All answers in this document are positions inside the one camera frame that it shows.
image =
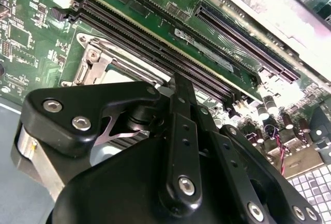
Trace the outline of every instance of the capacitor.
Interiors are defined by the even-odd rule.
[[[288,129],[288,130],[293,129],[294,125],[288,114],[282,114],[281,118],[283,119],[284,126],[286,129]]]
[[[0,64],[0,77],[2,77],[5,74],[5,68],[2,64]]]
[[[257,142],[259,144],[262,144],[264,142],[262,131],[260,129],[256,129],[255,134],[256,134],[255,138]]]
[[[252,138],[250,138],[250,139],[249,139],[249,142],[250,142],[253,146],[257,146],[257,145],[258,145],[256,137],[252,137]]]
[[[308,122],[305,118],[299,119],[298,123],[299,123],[299,128],[302,130],[302,132],[304,132],[304,133],[310,132]]]
[[[266,96],[263,98],[265,107],[267,108],[267,111],[269,114],[278,115],[278,107],[274,101],[274,98],[272,96]]]
[[[262,121],[265,121],[266,119],[269,118],[269,113],[268,113],[267,108],[265,107],[264,104],[258,105],[257,110],[258,110],[259,118]]]

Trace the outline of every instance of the motherboard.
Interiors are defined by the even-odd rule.
[[[293,1],[330,30],[330,0]],[[0,0],[0,24],[1,97],[136,80],[170,94],[177,72],[217,127],[240,128],[280,170],[311,150],[309,122],[331,94],[304,54],[232,0]]]

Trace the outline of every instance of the pcie slot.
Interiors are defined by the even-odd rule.
[[[300,74],[282,62],[281,58],[275,53],[241,31],[209,4],[201,1],[194,15],[257,60],[273,74],[289,83],[293,83],[300,78]]]
[[[230,100],[233,95],[237,95],[237,89],[221,83],[210,72],[203,70],[162,42],[130,25],[120,16],[110,14],[110,11],[103,5],[93,0],[78,0],[77,3],[76,12],[69,18],[71,22],[79,19],[105,34],[118,46],[138,52],[146,62],[156,63],[168,73],[178,72],[184,75],[199,90],[206,92],[216,100],[225,102]]]
[[[177,20],[176,18],[169,18],[169,14],[166,13],[163,9],[161,9],[156,4],[152,3],[150,0],[135,0],[142,5],[144,5],[146,8],[148,8],[151,12],[157,14],[158,16],[165,19],[167,22],[175,26],[176,28],[182,30],[184,33],[186,33],[188,36],[190,36],[192,39],[194,39],[196,42],[200,43],[201,45],[205,46],[209,50],[211,50],[216,55],[222,57],[226,61],[228,61],[230,64],[234,64],[236,67],[238,67],[240,70],[244,70],[252,76],[255,76],[255,74],[247,69],[245,66],[243,66],[240,63],[237,63],[237,61],[233,60],[232,58],[228,57],[225,53],[223,53],[218,47],[210,43],[207,39],[201,37],[201,35],[194,31],[193,29],[189,28],[186,24],[183,24],[181,21]]]

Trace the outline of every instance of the gray surface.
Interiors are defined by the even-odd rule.
[[[45,188],[18,171],[10,159],[18,121],[17,113],[0,107],[0,224],[45,224],[54,204],[51,197]]]

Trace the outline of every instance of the silver screw head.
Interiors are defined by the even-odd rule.
[[[80,36],[80,37],[79,37],[79,41],[80,41],[80,42],[86,42],[86,38],[85,38],[85,36]]]
[[[62,104],[56,100],[47,100],[43,102],[43,108],[51,113],[57,113],[62,110]]]
[[[308,215],[309,215],[309,217],[311,218],[311,219],[313,219],[313,220],[317,220],[317,216],[316,216],[316,214],[313,212],[313,210],[311,210],[310,208],[306,208],[306,211],[307,211],[307,213],[308,213]]]
[[[297,206],[293,206],[293,211],[295,213],[295,215],[300,219],[300,220],[305,220],[305,215],[304,213],[301,211],[300,208],[298,208]]]
[[[182,99],[181,97],[178,97],[178,100],[179,100],[180,102],[182,102],[182,103],[185,103],[185,100]]]
[[[262,222],[264,219],[263,213],[260,208],[253,202],[248,203],[248,210],[250,214],[259,222]]]
[[[233,135],[237,135],[237,131],[233,128],[233,127],[230,127],[230,133],[232,133]]]
[[[148,93],[150,93],[150,94],[152,94],[152,95],[155,95],[155,94],[156,94],[155,89],[152,88],[152,87],[148,87],[148,88],[147,88],[147,91],[148,91]]]
[[[75,129],[79,131],[88,131],[91,128],[91,122],[88,118],[83,116],[77,116],[72,119],[72,125]]]
[[[206,110],[205,108],[201,108],[200,110],[203,114],[208,114],[208,110]]]
[[[178,180],[179,188],[182,190],[182,192],[188,196],[191,196],[195,192],[195,187],[193,182],[186,178],[186,177],[181,177]]]
[[[87,57],[92,62],[95,62],[95,61],[98,61],[98,59],[100,58],[100,54],[97,51],[90,49],[87,52]]]

